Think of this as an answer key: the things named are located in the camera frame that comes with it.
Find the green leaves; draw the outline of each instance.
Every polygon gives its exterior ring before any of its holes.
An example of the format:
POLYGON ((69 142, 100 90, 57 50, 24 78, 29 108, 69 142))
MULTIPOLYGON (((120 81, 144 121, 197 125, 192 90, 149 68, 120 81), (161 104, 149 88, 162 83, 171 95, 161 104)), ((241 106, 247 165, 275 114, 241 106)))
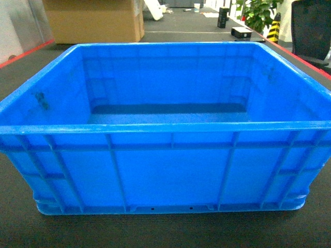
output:
POLYGON ((258 33, 261 33, 265 26, 269 27, 272 24, 271 12, 274 13, 277 3, 282 4, 284 2, 284 0, 237 0, 237 11, 242 9, 244 1, 246 2, 243 10, 246 17, 245 24, 258 33))

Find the blue plastic crate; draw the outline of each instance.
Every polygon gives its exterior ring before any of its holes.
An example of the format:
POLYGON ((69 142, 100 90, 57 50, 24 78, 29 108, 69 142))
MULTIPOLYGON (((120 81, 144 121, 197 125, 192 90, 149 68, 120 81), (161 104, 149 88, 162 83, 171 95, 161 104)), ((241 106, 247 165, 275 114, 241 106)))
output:
POLYGON ((44 214, 292 210, 330 95, 257 43, 76 45, 0 103, 0 150, 44 214))

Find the crate bottom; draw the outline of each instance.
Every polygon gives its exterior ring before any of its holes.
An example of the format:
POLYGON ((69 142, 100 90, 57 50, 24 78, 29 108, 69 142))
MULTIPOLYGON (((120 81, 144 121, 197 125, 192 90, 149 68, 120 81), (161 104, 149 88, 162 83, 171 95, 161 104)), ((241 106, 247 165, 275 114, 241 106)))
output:
POLYGON ((241 104, 102 105, 93 109, 88 124, 246 122, 241 104))
POLYGON ((284 203, 281 207, 277 203, 259 204, 223 204, 217 205, 189 205, 189 206, 109 206, 109 207, 60 207, 37 204, 38 210, 45 215, 86 215, 86 214, 178 214, 178 213, 217 213, 217 212, 253 212, 253 211, 290 211, 300 209, 305 199, 296 203, 284 203))

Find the desk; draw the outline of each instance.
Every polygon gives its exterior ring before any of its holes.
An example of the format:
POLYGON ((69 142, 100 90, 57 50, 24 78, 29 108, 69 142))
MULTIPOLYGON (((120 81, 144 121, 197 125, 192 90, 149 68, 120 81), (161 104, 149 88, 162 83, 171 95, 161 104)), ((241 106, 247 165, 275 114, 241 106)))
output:
MULTIPOLYGON (((233 40, 230 28, 238 24, 230 20, 222 30, 216 22, 175 9, 159 22, 147 18, 142 42, 233 40)), ((331 89, 330 80, 272 43, 266 45, 331 89)), ((51 44, 1 68, 0 99, 69 46, 51 44)), ((298 211, 44 216, 23 178, 0 154, 0 247, 330 247, 330 175, 328 162, 298 211)))

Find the chair backrest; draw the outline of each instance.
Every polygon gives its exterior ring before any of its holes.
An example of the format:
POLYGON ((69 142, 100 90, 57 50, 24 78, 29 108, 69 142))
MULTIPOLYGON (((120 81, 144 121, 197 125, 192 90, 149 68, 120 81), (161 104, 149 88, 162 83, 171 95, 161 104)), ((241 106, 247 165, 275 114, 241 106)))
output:
POLYGON ((331 1, 292 3, 293 53, 324 60, 331 45, 331 1))

